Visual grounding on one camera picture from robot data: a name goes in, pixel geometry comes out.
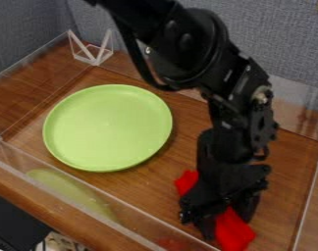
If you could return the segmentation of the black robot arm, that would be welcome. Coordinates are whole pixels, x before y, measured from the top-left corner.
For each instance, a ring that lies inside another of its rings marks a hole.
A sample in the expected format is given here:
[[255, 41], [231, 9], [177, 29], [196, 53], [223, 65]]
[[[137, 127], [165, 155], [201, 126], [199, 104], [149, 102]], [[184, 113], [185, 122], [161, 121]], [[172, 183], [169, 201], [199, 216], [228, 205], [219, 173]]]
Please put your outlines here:
[[232, 209], [249, 222], [268, 187], [268, 144], [278, 138], [269, 76], [229, 40], [220, 17], [177, 0], [85, 0], [111, 16], [145, 82], [164, 91], [196, 88], [213, 127], [197, 141], [199, 179], [180, 197], [180, 221], [205, 239]]

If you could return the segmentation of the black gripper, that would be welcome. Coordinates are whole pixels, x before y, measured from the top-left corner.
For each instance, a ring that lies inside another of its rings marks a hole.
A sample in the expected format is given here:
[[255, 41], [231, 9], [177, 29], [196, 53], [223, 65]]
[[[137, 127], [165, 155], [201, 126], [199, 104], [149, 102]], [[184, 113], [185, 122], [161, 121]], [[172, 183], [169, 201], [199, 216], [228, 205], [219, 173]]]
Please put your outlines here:
[[180, 221], [193, 223], [205, 240], [216, 239], [216, 217], [232, 207], [249, 223], [261, 191], [268, 187], [271, 166], [255, 164], [256, 157], [241, 131], [215, 128], [197, 140], [199, 180], [180, 197]]

